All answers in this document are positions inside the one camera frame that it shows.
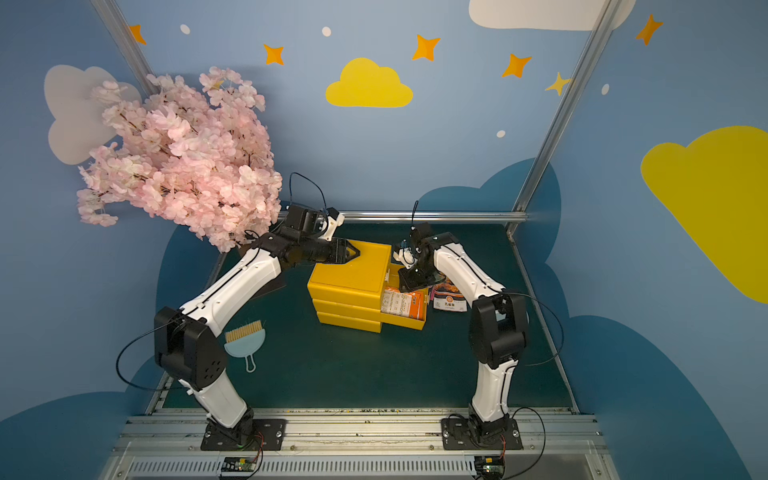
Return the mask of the yellow drawer cabinet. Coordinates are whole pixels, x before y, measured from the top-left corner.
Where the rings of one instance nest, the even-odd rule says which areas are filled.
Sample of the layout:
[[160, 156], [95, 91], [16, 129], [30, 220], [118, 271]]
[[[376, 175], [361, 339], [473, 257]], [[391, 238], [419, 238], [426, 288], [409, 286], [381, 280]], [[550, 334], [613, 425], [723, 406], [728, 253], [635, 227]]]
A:
[[379, 334], [391, 247], [363, 241], [351, 244], [360, 256], [340, 265], [317, 264], [307, 288], [321, 324]]

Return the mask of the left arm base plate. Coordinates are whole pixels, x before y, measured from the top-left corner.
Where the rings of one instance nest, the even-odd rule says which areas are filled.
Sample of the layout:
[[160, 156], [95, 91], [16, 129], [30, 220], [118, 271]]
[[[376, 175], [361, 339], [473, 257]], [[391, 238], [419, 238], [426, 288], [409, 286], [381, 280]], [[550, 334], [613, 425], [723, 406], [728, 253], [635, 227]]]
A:
[[202, 451], [280, 451], [285, 437], [286, 419], [244, 417], [226, 428], [213, 419], [207, 421], [200, 445]]

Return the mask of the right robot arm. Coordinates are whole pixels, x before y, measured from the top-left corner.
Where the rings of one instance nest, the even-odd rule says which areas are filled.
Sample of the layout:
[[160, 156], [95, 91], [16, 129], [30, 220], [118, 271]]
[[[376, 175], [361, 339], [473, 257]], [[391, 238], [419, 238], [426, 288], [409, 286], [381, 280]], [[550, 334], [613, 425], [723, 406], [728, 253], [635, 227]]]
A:
[[511, 420], [511, 379], [529, 343], [525, 297], [507, 292], [469, 257], [453, 234], [435, 234], [428, 223], [412, 226], [407, 245], [393, 257], [403, 265], [398, 272], [401, 292], [448, 280], [468, 303], [468, 339], [478, 361], [468, 427], [477, 440], [502, 434]]

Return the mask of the orange white-label seed bag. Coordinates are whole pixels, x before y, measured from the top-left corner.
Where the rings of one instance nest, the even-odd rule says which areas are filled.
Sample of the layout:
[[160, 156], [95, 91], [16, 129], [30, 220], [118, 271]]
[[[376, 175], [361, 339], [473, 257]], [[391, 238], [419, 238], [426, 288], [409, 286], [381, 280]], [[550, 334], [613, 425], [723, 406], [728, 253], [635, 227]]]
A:
[[423, 291], [400, 292], [386, 288], [382, 294], [381, 312], [388, 315], [424, 320], [426, 317]]

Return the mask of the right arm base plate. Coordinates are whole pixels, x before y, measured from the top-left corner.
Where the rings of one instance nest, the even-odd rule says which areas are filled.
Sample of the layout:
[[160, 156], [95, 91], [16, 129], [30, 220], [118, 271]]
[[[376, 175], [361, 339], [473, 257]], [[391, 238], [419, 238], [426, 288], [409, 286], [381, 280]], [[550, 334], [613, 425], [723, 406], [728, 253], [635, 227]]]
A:
[[515, 420], [502, 417], [481, 422], [474, 416], [452, 413], [440, 421], [443, 448], [458, 450], [522, 450], [521, 433]]

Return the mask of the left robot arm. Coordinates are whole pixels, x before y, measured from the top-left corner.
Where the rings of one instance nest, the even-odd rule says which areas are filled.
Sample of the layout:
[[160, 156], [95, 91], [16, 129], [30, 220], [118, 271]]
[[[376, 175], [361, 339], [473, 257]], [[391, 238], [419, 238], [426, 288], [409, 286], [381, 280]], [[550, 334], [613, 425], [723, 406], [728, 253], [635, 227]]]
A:
[[248, 233], [241, 260], [197, 297], [178, 309], [164, 307], [154, 322], [155, 363], [180, 382], [206, 410], [213, 425], [235, 430], [251, 412], [226, 368], [218, 340], [234, 315], [257, 293], [266, 292], [283, 271], [302, 262], [343, 265], [360, 256], [335, 231], [345, 216], [334, 208], [292, 205], [283, 222], [264, 234]]

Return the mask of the yellow top drawer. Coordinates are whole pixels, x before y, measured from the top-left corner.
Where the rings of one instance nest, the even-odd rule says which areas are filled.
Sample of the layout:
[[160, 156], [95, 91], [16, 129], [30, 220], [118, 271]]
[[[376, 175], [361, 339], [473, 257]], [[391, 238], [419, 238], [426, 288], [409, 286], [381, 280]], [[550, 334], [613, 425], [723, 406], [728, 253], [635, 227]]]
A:
[[380, 321], [403, 328], [422, 330], [424, 328], [429, 291], [427, 289], [404, 293], [400, 291], [399, 271], [402, 265], [388, 266], [381, 295]]

